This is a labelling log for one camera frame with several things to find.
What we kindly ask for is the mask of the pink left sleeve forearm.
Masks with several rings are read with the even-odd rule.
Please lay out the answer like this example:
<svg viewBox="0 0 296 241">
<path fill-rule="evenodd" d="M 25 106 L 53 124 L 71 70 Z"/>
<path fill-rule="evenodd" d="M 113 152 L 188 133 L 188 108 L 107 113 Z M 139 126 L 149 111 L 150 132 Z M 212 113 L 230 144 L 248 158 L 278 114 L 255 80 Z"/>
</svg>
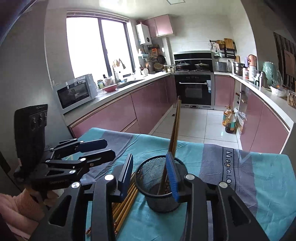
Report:
<svg viewBox="0 0 296 241">
<path fill-rule="evenodd" d="M 1 194 L 1 216 L 19 240 L 28 240 L 44 215 L 26 189 L 17 196 Z"/>
</svg>

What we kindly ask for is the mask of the left hand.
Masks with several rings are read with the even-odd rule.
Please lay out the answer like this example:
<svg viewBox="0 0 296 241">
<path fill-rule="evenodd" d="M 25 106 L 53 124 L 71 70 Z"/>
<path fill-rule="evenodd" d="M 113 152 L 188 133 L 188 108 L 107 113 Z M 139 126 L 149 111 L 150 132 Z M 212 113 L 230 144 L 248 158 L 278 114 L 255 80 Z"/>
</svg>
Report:
<svg viewBox="0 0 296 241">
<path fill-rule="evenodd" d="M 58 200 L 59 195 L 54 191 L 46 191 L 42 196 L 40 192 L 25 185 L 20 200 L 20 212 L 29 219 L 40 221 Z"/>
</svg>

